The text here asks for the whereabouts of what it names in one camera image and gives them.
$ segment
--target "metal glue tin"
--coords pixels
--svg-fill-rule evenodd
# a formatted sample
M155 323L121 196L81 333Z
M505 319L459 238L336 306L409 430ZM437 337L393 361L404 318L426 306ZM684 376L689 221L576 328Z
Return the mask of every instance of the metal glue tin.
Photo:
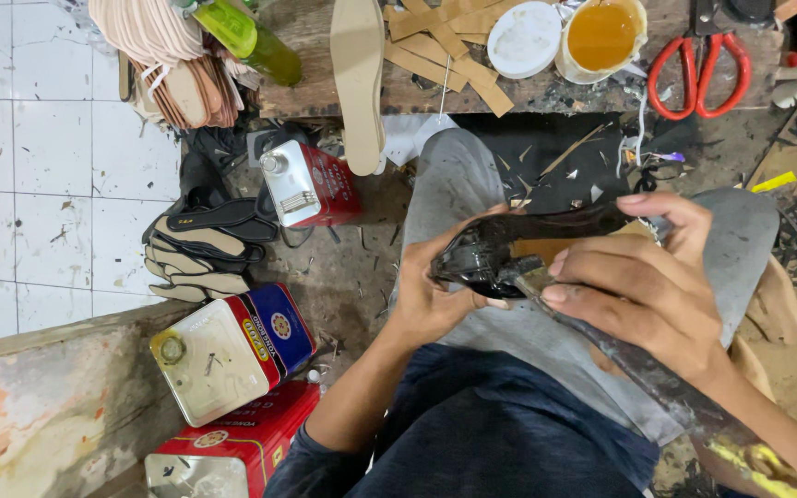
M263 153L260 168L286 227L338 225L361 213L344 160L289 140Z
M319 398L315 384L286 382L210 424L186 427L143 459L150 496L262 496Z
M189 425L269 392L316 350L283 284L215 300L149 341Z

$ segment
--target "white tile floor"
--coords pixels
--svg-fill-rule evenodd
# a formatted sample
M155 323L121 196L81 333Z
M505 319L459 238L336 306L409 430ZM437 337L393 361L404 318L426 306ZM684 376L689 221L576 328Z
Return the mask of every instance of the white tile floor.
M0 0L0 338L161 301L140 237L180 152L117 81L59 8Z

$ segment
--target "dark blue shirt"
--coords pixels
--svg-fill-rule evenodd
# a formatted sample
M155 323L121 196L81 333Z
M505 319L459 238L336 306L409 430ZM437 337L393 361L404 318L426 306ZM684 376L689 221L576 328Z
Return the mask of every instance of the dark blue shirt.
M264 496L640 497L660 449L511 355L430 344L398 385L371 452L303 427Z

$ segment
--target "orange liquid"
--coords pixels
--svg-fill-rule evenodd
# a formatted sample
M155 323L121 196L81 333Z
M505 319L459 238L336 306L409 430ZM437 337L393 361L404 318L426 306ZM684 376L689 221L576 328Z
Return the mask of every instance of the orange liquid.
M607 3L578 12L568 31L571 57L590 71L620 64L634 44L632 16L622 6Z

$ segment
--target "sleeve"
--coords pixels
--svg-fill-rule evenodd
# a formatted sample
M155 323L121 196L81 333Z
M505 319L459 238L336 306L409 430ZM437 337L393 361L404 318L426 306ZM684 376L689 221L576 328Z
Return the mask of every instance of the sleeve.
M368 470L371 452L341 453L323 447L300 425L288 455L269 478L264 498L344 496Z

